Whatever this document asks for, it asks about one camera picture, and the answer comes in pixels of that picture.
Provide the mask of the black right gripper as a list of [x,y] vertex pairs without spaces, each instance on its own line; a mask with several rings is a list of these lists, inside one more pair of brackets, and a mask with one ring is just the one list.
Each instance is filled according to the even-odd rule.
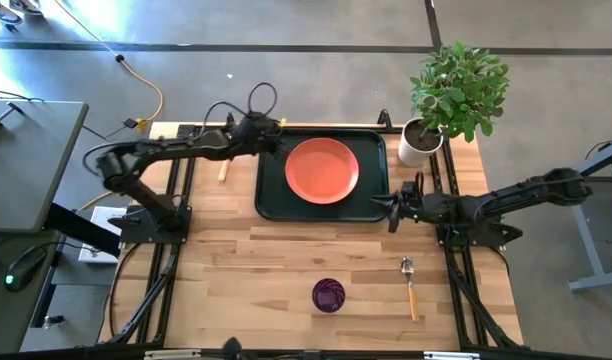
[[423,197],[424,174],[417,172],[412,181],[405,181],[402,184],[399,194],[374,195],[371,200],[381,206],[391,206],[388,215],[388,232],[395,233],[400,219],[412,219],[415,222],[425,223],[436,222],[430,211],[425,208]]

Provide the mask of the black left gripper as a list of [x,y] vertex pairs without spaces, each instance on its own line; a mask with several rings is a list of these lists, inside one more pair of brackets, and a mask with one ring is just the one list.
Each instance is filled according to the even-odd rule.
[[289,148],[279,120],[249,114],[242,118],[234,130],[236,153],[271,153],[275,159],[286,159]]

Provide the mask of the spoon with wooden handle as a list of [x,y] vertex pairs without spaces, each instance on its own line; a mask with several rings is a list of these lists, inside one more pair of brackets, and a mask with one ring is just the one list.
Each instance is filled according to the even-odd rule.
[[400,271],[404,275],[407,283],[411,319],[413,322],[417,322],[420,317],[417,309],[417,299],[413,287],[414,265],[412,257],[404,256],[402,258],[400,264]]

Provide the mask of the purple translucent cup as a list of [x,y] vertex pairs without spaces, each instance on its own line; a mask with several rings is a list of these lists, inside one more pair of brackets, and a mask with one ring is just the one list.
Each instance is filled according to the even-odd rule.
[[332,278],[319,280],[312,290],[315,307],[324,313],[340,310],[345,302],[346,293],[342,284]]

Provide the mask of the orange round plate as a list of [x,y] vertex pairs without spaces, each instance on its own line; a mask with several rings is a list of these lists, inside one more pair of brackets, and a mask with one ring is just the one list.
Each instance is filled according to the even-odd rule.
[[284,173],[302,200],[329,205],[349,196],[359,181],[359,162],[351,149],[332,138],[311,138],[288,155]]

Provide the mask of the dark green plastic tray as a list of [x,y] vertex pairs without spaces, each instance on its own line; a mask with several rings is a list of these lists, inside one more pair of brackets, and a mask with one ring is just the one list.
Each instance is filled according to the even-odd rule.
[[301,199],[289,187],[285,161],[263,153],[259,156],[255,200],[257,212],[274,221],[377,222],[385,217],[382,208],[371,201],[374,195],[390,193],[386,144],[371,130],[297,128],[281,136],[288,151],[316,137],[337,140],[353,152],[359,165],[358,183],[344,199],[319,205]]

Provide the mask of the white cylindrical plant pot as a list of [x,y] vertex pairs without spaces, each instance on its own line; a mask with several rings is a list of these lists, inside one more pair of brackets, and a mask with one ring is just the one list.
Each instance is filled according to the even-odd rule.
[[421,118],[412,118],[404,126],[398,146],[401,163],[416,167],[436,153],[444,142],[439,129],[428,129],[421,124]]

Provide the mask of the green leafy plant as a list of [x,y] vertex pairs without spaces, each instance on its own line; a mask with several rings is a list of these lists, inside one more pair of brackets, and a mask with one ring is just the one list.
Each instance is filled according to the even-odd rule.
[[499,56],[460,42],[430,53],[410,78],[412,110],[420,115],[422,133],[462,135],[468,142],[477,131],[492,135],[494,120],[504,113],[509,72]]

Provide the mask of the grey desk top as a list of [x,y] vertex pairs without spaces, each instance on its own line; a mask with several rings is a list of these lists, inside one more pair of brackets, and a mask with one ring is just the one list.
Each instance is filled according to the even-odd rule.
[[0,100],[0,232],[43,227],[88,110],[82,102]]

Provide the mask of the black computer mouse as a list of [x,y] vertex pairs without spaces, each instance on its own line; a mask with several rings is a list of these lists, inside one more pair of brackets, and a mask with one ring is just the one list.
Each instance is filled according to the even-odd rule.
[[17,256],[9,265],[4,287],[9,292],[20,292],[26,288],[46,258],[43,246],[31,246]]

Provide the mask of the person's shoe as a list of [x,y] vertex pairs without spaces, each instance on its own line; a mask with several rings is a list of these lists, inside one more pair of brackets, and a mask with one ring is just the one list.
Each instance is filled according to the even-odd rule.
[[13,10],[22,12],[30,16],[42,16],[43,13],[31,0],[9,0],[10,7]]
[[8,7],[4,6],[0,2],[0,21],[6,25],[20,25],[23,23],[23,20],[20,16],[15,14]]

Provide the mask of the black right aluminium frame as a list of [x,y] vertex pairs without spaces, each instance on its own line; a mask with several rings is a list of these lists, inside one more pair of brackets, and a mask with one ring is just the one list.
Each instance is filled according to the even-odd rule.
[[[491,348],[488,338],[491,338],[499,349],[521,348],[520,344],[507,336],[480,300],[468,241],[458,240],[457,229],[452,225],[437,225],[436,229],[439,245],[445,255],[460,349],[466,351],[470,348]],[[475,343],[468,336],[463,299],[468,301],[472,310]]]

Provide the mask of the black aluminium frame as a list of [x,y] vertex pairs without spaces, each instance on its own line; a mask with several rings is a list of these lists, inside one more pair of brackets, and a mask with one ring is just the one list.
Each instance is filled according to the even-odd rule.
[[[171,194],[158,195],[173,201],[177,208],[179,208],[179,206],[188,206],[184,199],[176,203],[174,201],[174,196]],[[131,244],[134,248],[140,245],[140,243]],[[174,272],[176,271],[182,244],[154,244],[154,260],[151,264],[151,269],[159,273],[152,273],[149,275],[149,283],[144,299],[126,324],[119,331],[114,331],[112,333],[111,338],[108,340],[110,344],[128,343],[133,334],[140,329],[144,319],[150,316],[151,308],[157,297],[159,297],[161,292],[167,291],[169,284],[174,281]]]
[[[468,241],[458,240],[457,229],[452,225],[437,225],[436,229],[439,245],[445,255],[460,349],[466,351],[470,348],[491,348],[488,338],[491,338],[499,349],[521,348],[520,344],[507,336],[480,300]],[[463,299],[468,301],[472,310],[475,343],[468,336]]]

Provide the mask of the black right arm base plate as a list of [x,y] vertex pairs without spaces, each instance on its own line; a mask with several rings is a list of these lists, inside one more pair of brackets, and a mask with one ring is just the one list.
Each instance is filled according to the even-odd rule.
[[453,248],[503,247],[522,235],[523,231],[517,227],[495,222],[468,228],[445,226],[440,231],[438,243]]

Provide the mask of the silver metal bracket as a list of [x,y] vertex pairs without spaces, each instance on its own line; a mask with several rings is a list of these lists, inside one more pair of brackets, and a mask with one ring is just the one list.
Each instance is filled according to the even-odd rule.
[[481,360],[478,353],[424,351],[424,360]]
[[162,349],[146,351],[143,360],[196,360],[201,351],[194,349]]

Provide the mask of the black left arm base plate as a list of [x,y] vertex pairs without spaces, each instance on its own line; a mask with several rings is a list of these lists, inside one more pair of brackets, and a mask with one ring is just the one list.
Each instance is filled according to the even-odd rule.
[[188,239],[192,208],[179,206],[175,213],[176,223],[167,226],[158,223],[155,216],[142,206],[131,205],[127,213],[119,218],[112,218],[110,223],[120,229],[120,241],[123,243],[147,244],[182,244]]

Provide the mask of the black left aluminium frame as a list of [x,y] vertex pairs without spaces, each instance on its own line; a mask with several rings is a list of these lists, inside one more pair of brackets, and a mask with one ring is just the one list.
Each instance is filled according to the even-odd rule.
[[[179,208],[179,206],[188,206],[184,199],[176,203],[174,201],[174,196],[171,194],[158,195],[173,201],[177,208]],[[140,245],[140,243],[131,244],[134,248]],[[161,292],[167,291],[169,284],[174,281],[174,272],[176,271],[182,244],[154,244],[154,260],[151,264],[151,269],[159,273],[152,273],[149,275],[149,283],[144,299],[126,324],[119,331],[114,331],[112,333],[111,338],[108,340],[110,344],[128,343],[133,334],[140,329],[144,319],[150,316],[151,308],[157,297],[159,297]]]

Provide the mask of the grey metal table frame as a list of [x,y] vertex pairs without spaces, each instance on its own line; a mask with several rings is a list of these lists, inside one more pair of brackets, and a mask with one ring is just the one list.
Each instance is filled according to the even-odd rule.
[[612,285],[612,271],[602,262],[602,254],[607,254],[605,246],[612,243],[612,176],[595,176],[595,173],[611,166],[612,140],[597,143],[575,166],[596,189],[593,198],[572,208],[592,269],[590,276],[568,283],[572,293]]

